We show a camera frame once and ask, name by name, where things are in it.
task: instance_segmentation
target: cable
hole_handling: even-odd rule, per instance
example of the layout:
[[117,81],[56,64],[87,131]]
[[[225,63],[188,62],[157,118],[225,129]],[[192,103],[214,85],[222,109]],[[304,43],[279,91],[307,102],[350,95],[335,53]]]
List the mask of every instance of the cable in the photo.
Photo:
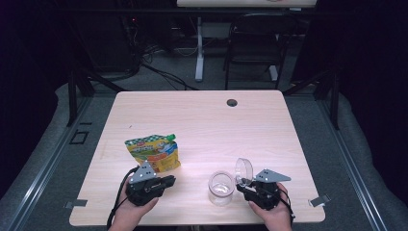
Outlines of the cable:
[[288,208],[288,210],[289,210],[289,215],[290,215],[289,219],[290,219],[290,221],[291,221],[291,226],[292,226],[293,220],[296,218],[296,216],[294,215],[293,210],[292,210],[291,199],[289,198],[288,194],[287,194],[285,191],[283,191],[283,190],[281,190],[281,189],[278,189],[278,191],[281,192],[281,193],[283,193],[283,194],[288,198],[288,202],[286,202],[285,200],[283,200],[283,199],[279,196],[279,200],[280,200],[280,201]]
[[108,220],[107,220],[107,223],[106,223],[106,227],[107,227],[108,230],[112,226],[112,220],[114,219],[116,210],[119,208],[120,205],[123,204],[123,202],[125,202],[128,199],[128,197],[126,197],[124,200],[122,200],[120,203],[118,203],[119,199],[120,199],[120,195],[122,194],[123,186],[124,186],[127,178],[129,177],[129,175],[136,172],[138,169],[139,169],[139,167],[134,167],[134,168],[130,169],[129,172],[126,173],[125,177],[123,177],[123,180],[120,183],[119,191],[117,192],[117,196],[116,196],[116,200],[115,200],[115,205],[114,205],[113,209],[111,210],[111,213],[109,214],[109,217],[108,217]]
[[103,76],[102,73],[98,73],[100,76],[103,76],[104,79],[109,80],[111,82],[115,82],[115,81],[119,81],[119,80],[125,80],[125,79],[129,79],[130,77],[136,75],[139,72],[139,69],[132,69],[127,71],[125,74],[120,75],[120,76],[115,76],[115,77],[106,77]]
[[141,57],[146,63],[151,64],[153,63],[153,54],[156,52],[161,52],[161,51],[164,51],[164,50],[160,49],[158,45],[151,45],[150,47],[147,47],[144,50],[144,53]]
[[173,74],[170,74],[170,73],[164,72],[164,71],[162,71],[162,70],[156,69],[156,68],[154,68],[154,67],[152,67],[152,66],[150,66],[150,65],[147,65],[147,64],[141,64],[141,66],[144,66],[144,67],[146,67],[147,69],[149,69],[149,70],[151,70],[151,71],[153,71],[153,72],[156,72],[156,73],[162,75],[162,76],[167,80],[167,82],[168,82],[169,84],[171,84],[171,83],[169,82],[169,80],[171,80],[171,81],[173,81],[173,82],[175,82],[175,83],[177,83],[177,84],[180,84],[180,85],[184,86],[184,90],[187,90],[187,89],[199,90],[199,89],[197,89],[197,88],[194,88],[194,87],[192,87],[192,86],[187,85],[186,82],[184,82],[184,80],[182,80],[181,78],[179,78],[179,77],[177,77],[177,76],[175,76],[175,75],[173,75]]
[[[203,44],[203,47],[209,45],[210,43],[212,43],[213,41],[217,40],[217,38],[212,38],[210,39],[207,43]],[[190,52],[190,54],[184,54],[183,52],[180,52],[180,50],[188,50],[188,49],[194,49],[192,52]],[[183,47],[183,48],[174,48],[175,51],[177,51],[177,53],[179,53],[180,55],[187,57],[190,55],[193,55],[197,50],[198,50],[198,46],[195,47]]]

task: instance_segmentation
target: desk leg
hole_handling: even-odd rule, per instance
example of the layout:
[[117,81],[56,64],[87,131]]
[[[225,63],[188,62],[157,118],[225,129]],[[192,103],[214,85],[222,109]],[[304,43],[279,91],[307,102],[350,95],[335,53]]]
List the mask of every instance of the desk leg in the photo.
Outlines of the desk leg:
[[269,75],[271,81],[276,81],[278,79],[278,71],[276,71],[276,65],[271,65],[269,67]]
[[197,66],[195,67],[195,81],[203,81],[203,71],[204,71],[204,55],[203,55],[203,37],[201,32],[201,17],[197,19]]

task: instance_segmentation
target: human hand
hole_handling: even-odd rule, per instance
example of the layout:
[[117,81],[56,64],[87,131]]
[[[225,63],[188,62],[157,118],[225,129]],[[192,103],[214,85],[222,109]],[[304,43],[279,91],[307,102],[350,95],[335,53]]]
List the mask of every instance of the human hand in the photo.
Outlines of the human hand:
[[[119,203],[126,199],[126,187],[128,185],[130,177],[126,180],[122,192],[120,193]],[[115,219],[112,223],[110,231],[120,230],[120,231],[132,231],[138,226],[141,218],[147,214],[153,207],[157,204],[159,198],[153,198],[147,204],[143,206],[136,206],[128,199],[126,199],[120,206],[117,208],[115,213]]]
[[[288,193],[288,190],[282,184],[277,183],[277,185],[281,191]],[[280,193],[281,198],[284,201],[288,201],[288,197],[283,192]],[[291,215],[289,214],[288,207],[282,201],[279,201],[278,205],[269,211],[262,209],[253,201],[249,201],[249,207],[251,207],[256,215],[261,217],[269,231],[292,230]]]

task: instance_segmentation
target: white desk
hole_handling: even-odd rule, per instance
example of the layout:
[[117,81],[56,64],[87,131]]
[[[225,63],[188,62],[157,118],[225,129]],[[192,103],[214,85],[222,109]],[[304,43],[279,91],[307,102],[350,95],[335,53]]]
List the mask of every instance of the white desk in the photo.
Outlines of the white desk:
[[[178,7],[184,8],[313,8],[317,0],[177,0]],[[195,81],[203,81],[204,54],[202,43],[202,22],[197,20],[197,65]],[[276,68],[270,68],[271,78],[276,78]]]
[[[238,105],[229,107],[228,99]],[[248,159],[258,173],[264,168],[288,175],[294,222],[324,220],[318,197],[291,116],[277,90],[139,91],[121,92],[111,109],[74,207],[75,226],[105,225],[119,184],[137,165],[125,141],[174,133],[181,166],[160,176],[176,177],[141,225],[247,224],[262,221],[243,194],[234,191],[230,204],[218,207],[208,199],[208,179],[217,170],[234,174],[238,158]]]

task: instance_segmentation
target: metal rail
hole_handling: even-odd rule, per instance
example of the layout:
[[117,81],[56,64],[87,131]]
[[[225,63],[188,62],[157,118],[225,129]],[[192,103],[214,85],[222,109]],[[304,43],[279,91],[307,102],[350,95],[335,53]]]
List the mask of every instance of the metal rail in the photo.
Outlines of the metal rail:
[[69,139],[75,134],[76,128],[79,125],[79,120],[87,110],[91,98],[85,97],[83,100],[84,101],[80,104],[78,110],[79,113],[77,119],[70,127],[65,128],[65,131],[58,141],[52,155],[42,166],[41,170],[38,172],[36,179],[33,181],[32,185],[30,186],[29,190],[26,192],[24,198],[18,206],[7,230],[23,229],[25,222],[36,206],[39,197],[41,196],[58,163],[60,162],[60,159],[64,154],[66,144],[69,143]]
[[347,145],[345,144],[345,141],[342,136],[342,131],[335,129],[335,127],[332,125],[330,117],[327,115],[329,112],[327,105],[322,101],[318,101],[318,105],[321,112],[323,113],[324,120],[327,126],[329,127],[329,130],[331,131],[333,137],[335,138],[338,146],[341,149],[341,159],[343,161],[345,171],[347,172],[351,184],[353,185],[354,190],[356,191],[357,196],[360,199],[361,205],[363,206],[363,209],[366,212],[367,218],[369,219],[372,229],[378,231],[388,230],[379,211],[375,206],[375,202],[371,197],[369,189],[366,187],[366,184],[364,183],[364,180],[360,174],[358,167],[354,163],[354,160],[351,156],[350,151],[347,148]]

